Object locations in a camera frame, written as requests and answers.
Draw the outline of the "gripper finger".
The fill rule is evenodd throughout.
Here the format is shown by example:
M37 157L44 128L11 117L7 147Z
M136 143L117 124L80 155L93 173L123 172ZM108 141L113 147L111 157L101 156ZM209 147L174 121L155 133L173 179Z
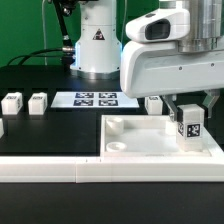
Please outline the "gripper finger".
M211 118L213 107L220 97L220 90L219 89L210 89L210 90L205 90L205 93L206 93L206 97L203 101L203 105L207 109L207 117Z
M171 121L179 122L181 120L181 110L175 104L175 101L177 100L177 95L163 95L162 99L169 109L169 117Z

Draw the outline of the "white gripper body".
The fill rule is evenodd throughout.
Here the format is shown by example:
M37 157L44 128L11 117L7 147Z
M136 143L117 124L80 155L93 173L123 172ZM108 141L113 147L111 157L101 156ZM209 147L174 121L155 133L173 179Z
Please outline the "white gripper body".
M130 98L224 87L220 8L158 8L126 24L120 86Z

